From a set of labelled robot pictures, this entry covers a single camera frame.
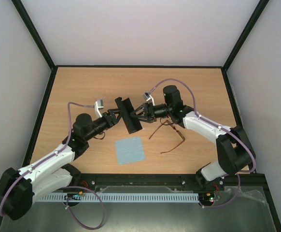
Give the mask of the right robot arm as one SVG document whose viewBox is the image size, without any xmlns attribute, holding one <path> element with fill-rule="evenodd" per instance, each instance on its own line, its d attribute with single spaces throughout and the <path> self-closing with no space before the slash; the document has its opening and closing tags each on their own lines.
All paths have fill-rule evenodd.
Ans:
<svg viewBox="0 0 281 232">
<path fill-rule="evenodd" d="M 148 123 L 169 117 L 173 124 L 194 131 L 216 145 L 217 161 L 196 172 L 196 182 L 201 189 L 208 189 L 220 177 L 242 172 L 246 166 L 251 166 L 249 172 L 256 169 L 255 153 L 243 127 L 228 127 L 202 116 L 183 103 L 175 85 L 164 87 L 163 94 L 165 102 L 155 105 L 151 94 L 145 93 L 147 102 L 130 116 Z"/>
</svg>

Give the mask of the blue cleaning cloth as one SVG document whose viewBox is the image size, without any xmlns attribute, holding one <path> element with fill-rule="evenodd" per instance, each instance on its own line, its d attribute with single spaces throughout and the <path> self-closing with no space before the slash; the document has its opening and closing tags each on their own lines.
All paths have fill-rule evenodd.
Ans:
<svg viewBox="0 0 281 232">
<path fill-rule="evenodd" d="M 135 163 L 146 159 L 142 140 L 139 136 L 115 141 L 119 165 Z"/>
</svg>

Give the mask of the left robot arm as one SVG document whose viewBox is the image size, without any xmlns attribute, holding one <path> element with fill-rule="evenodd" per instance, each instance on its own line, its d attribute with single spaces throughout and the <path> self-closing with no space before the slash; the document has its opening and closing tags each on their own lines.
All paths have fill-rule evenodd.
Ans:
<svg viewBox="0 0 281 232">
<path fill-rule="evenodd" d="M 38 196 L 44 195 L 43 190 L 49 193 L 68 186 L 71 175 L 52 187 L 38 187 L 52 173 L 79 158 L 89 148 L 90 139 L 116 125 L 120 118 L 119 109 L 110 109 L 96 120 L 89 114 L 80 114 L 70 124 L 68 136 L 55 150 L 31 165 L 5 170 L 0 178 L 0 216 L 17 220 L 28 212 Z"/>
</svg>

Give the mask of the black glasses case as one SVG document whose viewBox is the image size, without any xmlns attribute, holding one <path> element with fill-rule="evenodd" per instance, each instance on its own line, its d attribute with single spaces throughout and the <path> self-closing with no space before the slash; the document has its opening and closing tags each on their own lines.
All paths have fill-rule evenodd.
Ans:
<svg viewBox="0 0 281 232">
<path fill-rule="evenodd" d="M 124 121 L 128 133 L 132 134 L 142 130 L 140 121 L 137 118 L 131 116 L 131 113 L 134 111 L 134 107 L 130 101 L 130 98 L 122 100 L 121 97 L 118 97 L 115 99 L 115 103 L 120 111 L 121 117 Z"/>
</svg>

